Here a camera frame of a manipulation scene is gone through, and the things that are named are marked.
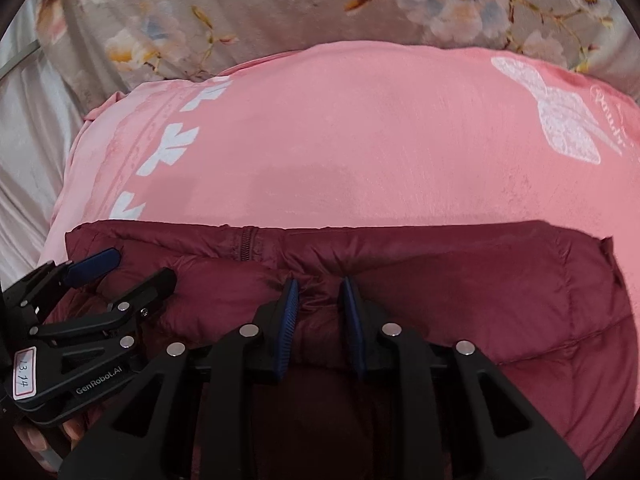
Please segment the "person's left hand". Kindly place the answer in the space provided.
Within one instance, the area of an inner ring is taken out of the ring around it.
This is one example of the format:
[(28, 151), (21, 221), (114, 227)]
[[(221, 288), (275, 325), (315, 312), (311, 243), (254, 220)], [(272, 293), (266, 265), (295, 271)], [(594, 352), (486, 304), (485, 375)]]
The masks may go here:
[(104, 413), (93, 406), (52, 427), (36, 426), (25, 415), (16, 415), (13, 430), (37, 464), (54, 478), (64, 457), (80, 443)]

